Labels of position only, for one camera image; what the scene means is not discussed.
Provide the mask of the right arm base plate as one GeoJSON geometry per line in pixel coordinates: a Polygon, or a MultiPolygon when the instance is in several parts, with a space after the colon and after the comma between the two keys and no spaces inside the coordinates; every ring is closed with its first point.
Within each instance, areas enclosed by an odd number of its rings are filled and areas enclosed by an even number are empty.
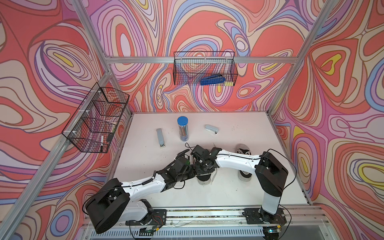
{"type": "Polygon", "coordinates": [[[262,208],[246,208],[242,212],[249,225],[285,225],[287,219],[282,208],[278,208],[276,214],[272,215],[262,208]]]}

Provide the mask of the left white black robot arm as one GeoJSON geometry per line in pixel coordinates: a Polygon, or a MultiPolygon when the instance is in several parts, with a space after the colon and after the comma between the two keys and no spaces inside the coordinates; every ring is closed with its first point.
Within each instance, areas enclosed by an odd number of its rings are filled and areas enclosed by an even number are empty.
{"type": "Polygon", "coordinates": [[[117,178],[109,180],[85,202],[86,213],[96,233],[102,234],[122,222],[162,226],[165,221],[155,215],[156,211],[145,197],[195,177],[188,151],[178,153],[170,164],[154,171],[151,177],[133,182],[120,182],[117,178]]]}

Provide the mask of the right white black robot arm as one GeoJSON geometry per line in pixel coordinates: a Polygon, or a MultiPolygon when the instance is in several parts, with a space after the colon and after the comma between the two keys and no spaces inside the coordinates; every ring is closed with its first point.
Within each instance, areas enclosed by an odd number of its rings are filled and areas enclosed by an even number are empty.
{"type": "Polygon", "coordinates": [[[191,152],[197,176],[211,174],[218,168],[229,168],[255,175],[264,190],[262,210],[277,213],[289,171],[269,152],[261,155],[232,153],[221,148],[207,150],[197,145],[191,152]]]}

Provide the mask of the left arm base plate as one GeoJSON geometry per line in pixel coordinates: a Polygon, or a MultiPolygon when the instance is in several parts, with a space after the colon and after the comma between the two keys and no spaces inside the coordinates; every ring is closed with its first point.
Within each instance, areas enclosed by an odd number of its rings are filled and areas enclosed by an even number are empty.
{"type": "Polygon", "coordinates": [[[161,227],[166,224],[167,210],[166,209],[155,209],[149,211],[144,218],[140,221],[126,221],[126,226],[157,226],[161,227]]]}

